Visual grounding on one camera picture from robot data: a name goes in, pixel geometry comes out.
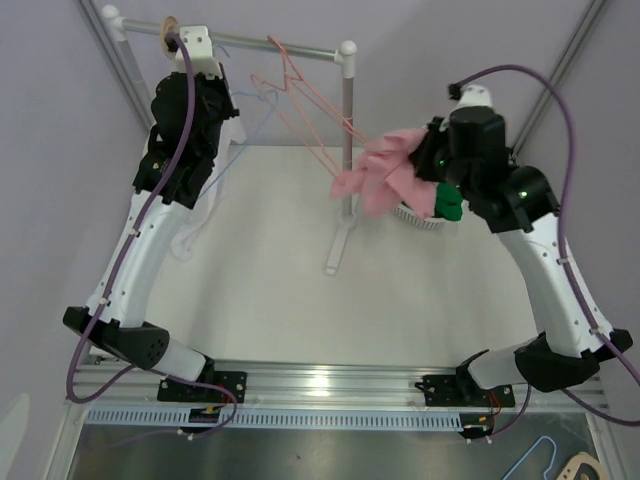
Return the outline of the pink wire hanger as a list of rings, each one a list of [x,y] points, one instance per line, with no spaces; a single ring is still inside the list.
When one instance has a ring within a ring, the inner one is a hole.
[[[289,128],[294,136],[302,143],[302,145],[312,154],[312,156],[322,165],[322,167],[334,178],[337,179],[341,173],[341,168],[336,160],[328,152],[327,147],[321,140],[320,135],[308,118],[306,112],[298,102],[297,97],[290,91],[289,84],[285,83],[282,87],[263,80],[259,76],[252,74],[250,76],[252,86],[258,95],[263,98],[277,117]],[[291,101],[297,117],[287,116],[279,107],[279,95],[284,93]]]
[[[277,49],[282,60],[283,85],[278,86],[266,80],[261,80],[257,76],[252,76],[252,83],[256,89],[261,91],[263,85],[271,87],[277,91],[286,93],[304,125],[315,139],[315,144],[323,152],[323,156],[329,158],[325,144],[314,127],[314,124],[307,116],[306,111],[302,108],[302,104],[298,101],[298,97],[302,95],[306,100],[313,104],[317,109],[328,116],[336,125],[340,126],[341,132],[345,135],[343,146],[348,154],[351,154],[353,141],[364,144],[367,137],[358,131],[353,123],[353,94],[354,94],[354,78],[355,78],[355,55],[357,53],[356,43],[347,40],[341,46],[331,51],[320,51],[313,49],[305,49],[294,45],[284,45],[272,36],[267,37],[267,41],[271,46]],[[342,74],[342,111],[339,111],[329,100],[323,97],[320,92],[308,82],[299,68],[292,60],[292,56],[304,57],[315,60],[329,60],[339,65]]]

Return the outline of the green t-shirt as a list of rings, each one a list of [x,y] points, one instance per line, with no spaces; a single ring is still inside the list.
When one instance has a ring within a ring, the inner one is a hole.
[[[439,183],[433,217],[451,222],[460,221],[463,215],[462,202],[463,197],[455,187]]]

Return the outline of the light pink t-shirt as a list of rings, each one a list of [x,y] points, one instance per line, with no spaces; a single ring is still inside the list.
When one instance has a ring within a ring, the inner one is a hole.
[[[333,180],[330,195],[357,195],[363,211],[382,216],[406,203],[421,220],[434,215],[437,184],[419,179],[409,156],[426,139],[424,127],[396,130],[368,141],[350,171]]]

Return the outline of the wooden hanger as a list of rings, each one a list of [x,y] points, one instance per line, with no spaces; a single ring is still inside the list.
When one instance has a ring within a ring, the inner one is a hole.
[[[164,55],[174,60],[179,51],[177,39],[180,37],[180,24],[174,16],[166,16],[160,24],[159,36]]]
[[[580,452],[569,459],[557,480],[609,480],[605,467],[593,456]]]

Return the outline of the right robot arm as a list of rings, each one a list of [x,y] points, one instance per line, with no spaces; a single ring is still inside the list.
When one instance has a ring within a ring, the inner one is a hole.
[[[416,174],[455,187],[507,249],[524,279],[538,329],[535,338],[485,350],[456,369],[455,392],[466,404],[491,389],[527,383],[554,392],[584,383],[633,344],[628,331],[605,319],[591,326],[594,301],[572,288],[568,245],[559,239],[560,205],[545,175],[509,160],[504,118],[487,106],[467,106],[434,117],[411,153]]]

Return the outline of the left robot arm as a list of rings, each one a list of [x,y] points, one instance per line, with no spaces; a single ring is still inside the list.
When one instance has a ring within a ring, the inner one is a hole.
[[[180,138],[188,109],[187,77],[174,72],[158,84],[128,220],[99,286],[85,305],[66,310],[63,323],[135,367],[181,378],[183,393],[203,401],[213,394],[216,380],[204,369],[207,357],[146,320],[162,261],[221,152],[221,129],[239,114],[225,78],[198,73],[194,84],[194,118],[185,142]]]

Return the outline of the white t-shirt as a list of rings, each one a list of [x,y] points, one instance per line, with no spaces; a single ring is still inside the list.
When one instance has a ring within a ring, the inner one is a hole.
[[[212,173],[205,181],[189,217],[171,242],[171,253],[178,260],[187,261],[192,257],[192,247],[197,236],[226,195],[228,171],[233,155],[244,145],[246,139],[246,132],[239,118],[224,122]]]

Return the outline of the blue hanger on floor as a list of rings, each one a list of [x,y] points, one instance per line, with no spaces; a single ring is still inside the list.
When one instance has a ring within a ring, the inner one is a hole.
[[[502,475],[502,479],[544,479],[551,477],[558,454],[557,442],[540,436]]]

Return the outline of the wooden hanger on floor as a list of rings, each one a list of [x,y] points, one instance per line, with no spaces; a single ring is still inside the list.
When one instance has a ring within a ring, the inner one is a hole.
[[[605,467],[593,456],[580,452],[569,459],[557,480],[609,480]]]

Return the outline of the white perforated plastic basket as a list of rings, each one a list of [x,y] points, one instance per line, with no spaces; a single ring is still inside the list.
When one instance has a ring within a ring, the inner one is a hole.
[[[441,231],[447,223],[447,221],[442,218],[428,217],[426,219],[421,219],[408,205],[404,203],[395,207],[392,210],[392,213],[408,224],[424,231]]]

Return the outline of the silver clothes rack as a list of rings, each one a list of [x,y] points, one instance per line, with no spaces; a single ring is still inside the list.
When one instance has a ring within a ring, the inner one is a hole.
[[[150,35],[159,36],[159,27],[160,24],[137,21],[132,19],[127,19],[122,16],[119,10],[113,5],[106,5],[101,10],[101,17],[106,25],[106,28],[113,37],[113,41],[120,53],[124,55],[124,63],[127,68],[130,68],[134,73],[134,84],[140,85],[144,87],[146,83],[140,76],[139,66],[137,60],[133,56],[131,52],[131,48],[128,46],[128,38],[127,34],[129,32],[138,32]],[[257,39],[246,36],[239,35],[231,35],[231,34],[223,34],[218,32],[213,32],[209,30],[209,36],[213,42],[214,48],[216,46],[221,47],[230,47],[230,48],[240,48],[246,50],[253,51],[265,51],[265,52],[273,52],[278,53],[277,49],[269,44],[267,39]],[[313,48],[307,46],[294,45],[296,47],[303,47],[305,49],[313,49],[320,51],[335,51],[335,50],[327,50],[320,48]],[[353,147],[351,154],[348,154],[346,148],[343,146],[342,139],[342,165],[339,166],[341,168],[341,173],[344,171],[350,171],[353,169]]]

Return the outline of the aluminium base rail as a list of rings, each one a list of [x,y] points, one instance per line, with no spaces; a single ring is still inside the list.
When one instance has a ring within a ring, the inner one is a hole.
[[[93,393],[124,364],[112,359],[94,360],[81,365],[75,374],[74,387],[79,396]],[[248,379],[244,407],[390,410],[404,411],[425,407],[423,394],[415,388],[425,375],[453,374],[451,368],[336,366],[294,363],[216,361],[216,372],[242,371]],[[125,374],[98,399],[155,402],[160,377],[133,370]],[[591,406],[607,411],[608,401],[598,376],[573,387],[574,395]],[[562,392],[541,393],[532,390],[529,412],[569,413],[580,407]]]

